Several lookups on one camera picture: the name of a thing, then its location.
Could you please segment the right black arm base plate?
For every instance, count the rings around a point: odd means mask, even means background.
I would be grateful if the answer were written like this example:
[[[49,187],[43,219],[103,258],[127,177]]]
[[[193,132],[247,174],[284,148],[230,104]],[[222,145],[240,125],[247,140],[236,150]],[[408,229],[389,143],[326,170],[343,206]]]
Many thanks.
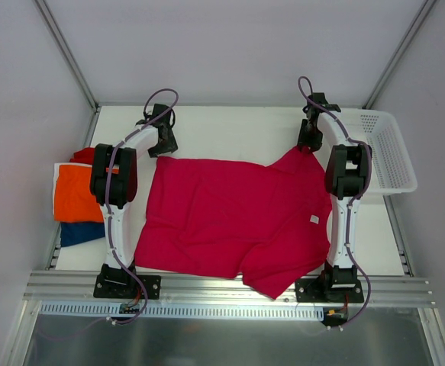
[[[299,303],[364,303],[363,288],[357,268],[325,267],[316,278],[295,281]]]

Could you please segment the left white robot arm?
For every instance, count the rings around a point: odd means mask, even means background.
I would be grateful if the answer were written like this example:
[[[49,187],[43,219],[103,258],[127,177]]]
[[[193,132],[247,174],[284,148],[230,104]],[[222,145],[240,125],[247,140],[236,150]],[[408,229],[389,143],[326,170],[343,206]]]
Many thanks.
[[[172,106],[155,104],[150,112],[118,143],[99,143],[89,189],[102,212],[107,240],[105,265],[119,270],[111,279],[111,289],[119,297],[129,297],[137,289],[137,279],[128,272],[134,263],[135,245],[131,243],[128,214],[137,195],[137,161],[174,153],[178,149],[173,127],[176,114]]]

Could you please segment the pink t-shirt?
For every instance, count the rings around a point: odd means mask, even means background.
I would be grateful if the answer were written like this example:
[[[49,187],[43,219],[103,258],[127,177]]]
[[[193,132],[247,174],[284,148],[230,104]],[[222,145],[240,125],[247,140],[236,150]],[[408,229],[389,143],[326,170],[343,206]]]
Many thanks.
[[[161,157],[147,201],[137,266],[216,278],[280,296],[324,264],[331,200],[313,153],[271,165]]]

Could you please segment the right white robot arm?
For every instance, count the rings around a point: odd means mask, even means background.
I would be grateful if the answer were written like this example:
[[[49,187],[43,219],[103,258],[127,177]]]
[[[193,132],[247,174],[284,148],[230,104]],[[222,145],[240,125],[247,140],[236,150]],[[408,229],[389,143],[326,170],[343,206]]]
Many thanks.
[[[310,153],[323,142],[330,147],[324,174],[324,188],[331,196],[331,248],[327,263],[340,270],[358,269],[354,258],[357,211],[371,182],[372,159],[369,145],[356,140],[340,120],[341,109],[327,102],[325,94],[305,95],[297,147]]]

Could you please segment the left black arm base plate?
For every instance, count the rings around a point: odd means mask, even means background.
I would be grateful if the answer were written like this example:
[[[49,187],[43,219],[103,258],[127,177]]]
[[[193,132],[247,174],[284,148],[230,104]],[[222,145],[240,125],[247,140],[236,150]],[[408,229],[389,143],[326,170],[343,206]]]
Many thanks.
[[[134,299],[138,294],[141,299],[147,295],[149,300],[160,298],[161,280],[159,275],[137,275],[146,292],[143,292],[138,281],[134,280],[124,269],[111,268],[103,264],[96,277],[93,297],[100,299]]]

